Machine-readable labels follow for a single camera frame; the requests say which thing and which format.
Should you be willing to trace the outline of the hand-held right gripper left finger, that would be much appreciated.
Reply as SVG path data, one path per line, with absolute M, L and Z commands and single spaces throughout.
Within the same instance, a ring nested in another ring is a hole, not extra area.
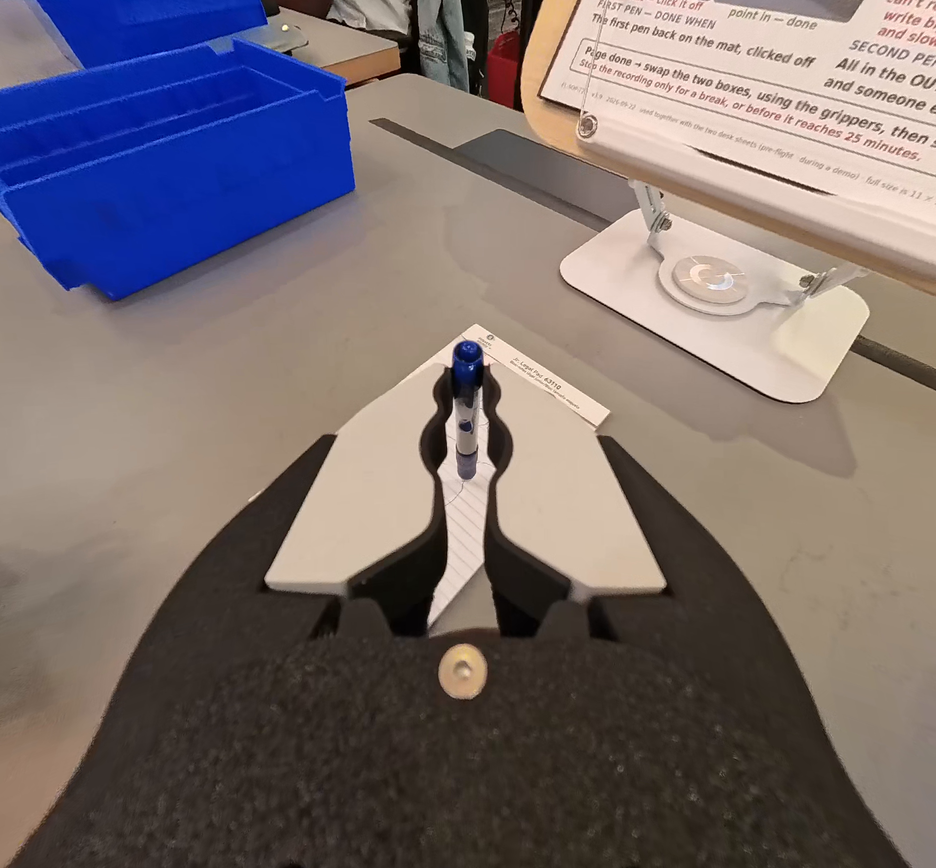
M 448 423 L 449 369 L 430 364 L 344 424 L 266 587 L 370 598 L 387 618 L 427 618 L 448 561 L 439 476 Z

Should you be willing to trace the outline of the blue retractable pen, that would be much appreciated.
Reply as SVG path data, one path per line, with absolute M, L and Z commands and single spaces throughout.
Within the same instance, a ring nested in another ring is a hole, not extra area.
M 451 390 L 455 416 L 455 462 L 463 482 L 474 479 L 477 466 L 479 410 L 484 383 L 484 352 L 479 343 L 462 339 L 452 350 Z

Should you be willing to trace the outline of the blue plastic bin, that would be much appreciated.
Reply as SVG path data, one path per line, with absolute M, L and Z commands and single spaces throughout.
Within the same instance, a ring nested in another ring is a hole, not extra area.
M 240 39 L 1 92 L 2 215 L 121 300 L 354 191 L 345 79 Z
M 94 68 L 266 25 L 261 0 L 24 0 L 62 54 Z

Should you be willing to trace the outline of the printed instruction sheet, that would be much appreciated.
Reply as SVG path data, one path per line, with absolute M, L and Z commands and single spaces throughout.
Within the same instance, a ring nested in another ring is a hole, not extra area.
M 540 96 L 934 219 L 934 0 L 578 0 Z

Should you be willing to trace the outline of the neighbouring grey desk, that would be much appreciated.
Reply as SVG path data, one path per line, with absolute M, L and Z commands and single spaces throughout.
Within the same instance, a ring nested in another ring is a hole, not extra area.
M 282 9 L 275 29 L 297 35 L 293 57 L 345 79 L 348 87 L 401 69 L 397 43 L 333 21 Z M 1 0 L 1 87 L 56 77 L 76 70 L 23 0 Z

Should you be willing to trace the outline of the red container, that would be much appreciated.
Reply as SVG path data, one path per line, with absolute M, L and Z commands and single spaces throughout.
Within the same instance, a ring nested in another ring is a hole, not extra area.
M 515 29 L 499 34 L 487 52 L 487 97 L 509 109 L 515 107 L 520 47 L 520 32 Z

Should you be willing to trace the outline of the white lined notepad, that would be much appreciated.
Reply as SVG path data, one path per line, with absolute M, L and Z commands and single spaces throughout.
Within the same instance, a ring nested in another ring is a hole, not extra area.
M 450 346 L 440 350 L 433 360 L 451 360 L 455 344 L 462 340 L 474 341 L 482 347 L 487 366 L 494 363 L 506 364 L 521 378 L 533 383 L 579 415 L 592 430 L 597 430 L 609 417 L 610 412 L 605 406 L 544 365 L 510 346 L 481 324 L 473 324 L 464 330 Z M 488 487 L 494 476 L 494 465 L 488 455 L 488 418 L 483 410 L 482 400 L 479 399 L 476 405 L 477 452 L 474 476 L 469 479 L 463 478 L 459 471 L 456 441 L 460 430 L 456 414 L 451 416 L 447 425 L 449 451 L 438 475 L 442 481 L 448 522 L 448 561 L 429 608 L 429 629 L 437 626 L 451 603 L 462 593 L 465 586 L 473 581 L 484 565 L 483 543 Z

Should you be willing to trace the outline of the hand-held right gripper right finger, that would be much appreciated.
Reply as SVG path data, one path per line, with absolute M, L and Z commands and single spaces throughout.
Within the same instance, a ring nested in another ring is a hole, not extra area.
M 577 413 L 492 362 L 483 387 L 484 569 L 499 626 L 571 601 L 664 593 L 666 581 L 602 444 Z

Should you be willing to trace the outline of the denim jacket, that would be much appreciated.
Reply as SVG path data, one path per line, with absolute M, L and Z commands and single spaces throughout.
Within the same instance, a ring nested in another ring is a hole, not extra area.
M 416 0 L 422 74 L 456 90 L 470 90 L 462 0 Z

